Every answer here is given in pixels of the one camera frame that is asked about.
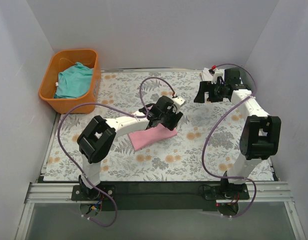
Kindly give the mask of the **pink t shirt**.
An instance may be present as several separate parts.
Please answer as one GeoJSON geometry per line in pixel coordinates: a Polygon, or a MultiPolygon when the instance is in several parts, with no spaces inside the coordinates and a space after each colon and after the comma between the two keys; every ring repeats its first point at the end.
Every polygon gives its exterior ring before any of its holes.
{"type": "Polygon", "coordinates": [[[169,139],[177,135],[176,129],[169,130],[162,124],[158,124],[156,127],[131,132],[128,137],[134,147],[135,151],[150,146],[161,140],[169,139]]]}

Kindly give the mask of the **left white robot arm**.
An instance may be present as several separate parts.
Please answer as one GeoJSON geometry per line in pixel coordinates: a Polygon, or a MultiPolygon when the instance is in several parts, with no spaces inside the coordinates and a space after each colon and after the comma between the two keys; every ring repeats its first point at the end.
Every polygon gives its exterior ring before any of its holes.
{"type": "Polygon", "coordinates": [[[183,113],[185,100],[180,96],[160,97],[132,116],[102,118],[95,116],[78,138],[84,173],[79,176],[81,192],[89,200],[100,195],[100,165],[116,139],[127,135],[134,150],[176,136],[176,127],[183,113]]]}

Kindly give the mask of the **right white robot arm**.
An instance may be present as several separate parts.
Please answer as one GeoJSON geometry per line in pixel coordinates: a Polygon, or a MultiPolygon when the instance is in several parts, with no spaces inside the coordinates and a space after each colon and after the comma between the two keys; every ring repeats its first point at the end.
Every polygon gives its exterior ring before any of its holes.
{"type": "Polygon", "coordinates": [[[281,119],[263,110],[251,88],[242,82],[238,66],[204,69],[194,102],[218,103],[224,99],[234,104],[245,120],[239,141],[240,154],[233,166],[219,177],[219,183],[202,187],[202,195],[206,200],[225,199],[233,204],[240,199],[249,199],[246,185],[250,181],[249,175],[258,164],[277,153],[281,119]]]}

